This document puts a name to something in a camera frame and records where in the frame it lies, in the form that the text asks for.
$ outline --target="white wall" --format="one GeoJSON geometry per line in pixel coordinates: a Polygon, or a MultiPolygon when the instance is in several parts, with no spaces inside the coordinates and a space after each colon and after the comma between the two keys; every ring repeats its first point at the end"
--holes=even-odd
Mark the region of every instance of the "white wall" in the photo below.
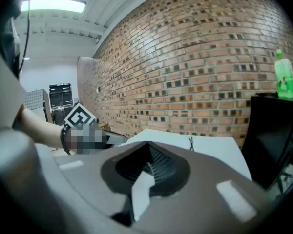
{"type": "Polygon", "coordinates": [[[77,92],[77,58],[45,58],[26,60],[21,73],[21,85],[28,92],[44,89],[49,85],[71,83],[73,99],[77,92]]]}

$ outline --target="fluorescent light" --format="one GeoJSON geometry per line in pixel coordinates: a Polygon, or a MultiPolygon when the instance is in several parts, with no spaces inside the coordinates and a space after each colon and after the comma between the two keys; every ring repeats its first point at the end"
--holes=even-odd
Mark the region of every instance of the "fluorescent light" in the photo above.
{"type": "MultiPolygon", "coordinates": [[[[68,10],[83,12],[86,4],[72,0],[30,0],[30,10],[68,10]]],[[[22,2],[21,11],[28,10],[28,1],[22,2]]]]}

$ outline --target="bottle cap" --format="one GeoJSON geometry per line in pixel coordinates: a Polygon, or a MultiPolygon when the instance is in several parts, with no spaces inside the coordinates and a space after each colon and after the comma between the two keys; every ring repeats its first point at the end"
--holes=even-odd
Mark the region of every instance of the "bottle cap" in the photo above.
{"type": "Polygon", "coordinates": [[[277,56],[279,56],[279,55],[281,55],[282,54],[282,51],[281,51],[281,49],[277,49],[277,56]]]}

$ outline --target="ceiling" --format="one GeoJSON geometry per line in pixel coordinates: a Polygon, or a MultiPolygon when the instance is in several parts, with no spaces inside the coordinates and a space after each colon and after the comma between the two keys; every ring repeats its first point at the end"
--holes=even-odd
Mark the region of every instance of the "ceiling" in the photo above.
{"type": "MultiPolygon", "coordinates": [[[[112,29],[145,1],[89,0],[82,13],[61,10],[31,11],[26,56],[92,57],[112,29]]],[[[22,12],[14,23],[21,42],[22,56],[26,41],[27,12],[22,12]]]]}

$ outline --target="white table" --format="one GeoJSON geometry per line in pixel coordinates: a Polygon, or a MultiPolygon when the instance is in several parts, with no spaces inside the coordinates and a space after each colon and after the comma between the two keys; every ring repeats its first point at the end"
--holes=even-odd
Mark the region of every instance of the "white table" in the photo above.
{"type": "MultiPolygon", "coordinates": [[[[122,145],[140,141],[153,141],[178,146],[184,149],[190,149],[191,144],[188,138],[189,136],[190,135],[180,135],[152,129],[144,129],[122,145]]],[[[192,137],[194,151],[215,157],[235,169],[249,180],[252,180],[244,157],[232,137],[208,137],[193,135],[192,137]]]]}

